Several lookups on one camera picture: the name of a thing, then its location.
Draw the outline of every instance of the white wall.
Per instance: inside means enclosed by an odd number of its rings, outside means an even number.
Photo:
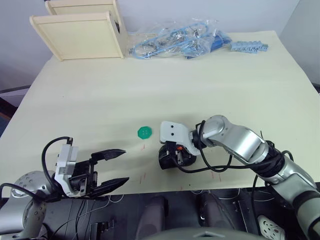
[[[226,32],[281,34],[299,0],[118,0],[128,31],[169,19],[214,19]],[[43,0],[0,2],[0,90],[30,85],[52,55],[29,23]]]
[[[52,56],[29,23],[46,14],[43,0],[0,1],[0,90],[30,85]]]
[[[320,1],[300,0],[280,39],[310,81],[320,84]]]

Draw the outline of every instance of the green hexagonal object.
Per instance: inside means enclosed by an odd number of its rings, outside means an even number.
[[[141,139],[148,139],[152,135],[152,129],[149,126],[142,126],[138,130],[138,137]]]

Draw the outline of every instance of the blue connector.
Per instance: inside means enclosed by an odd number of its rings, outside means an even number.
[[[231,51],[256,54],[258,51],[268,51],[268,44],[261,41],[237,41],[231,43]]]

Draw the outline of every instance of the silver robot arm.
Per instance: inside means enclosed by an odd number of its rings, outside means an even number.
[[[252,165],[250,168],[292,205],[309,239],[320,239],[320,193],[315,182],[300,166],[251,129],[232,124],[222,115],[210,117],[191,131],[181,123],[164,121],[160,141],[183,146],[194,156],[201,154],[199,146],[223,147],[244,165]]]

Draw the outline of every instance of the clear plastic bag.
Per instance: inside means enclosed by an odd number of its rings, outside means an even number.
[[[222,32],[209,20],[155,24],[130,35],[129,56],[138,59],[172,56],[194,58],[212,52],[213,45],[217,49],[215,41],[220,41],[220,47],[231,42],[227,35],[223,34],[224,39],[221,35]]]

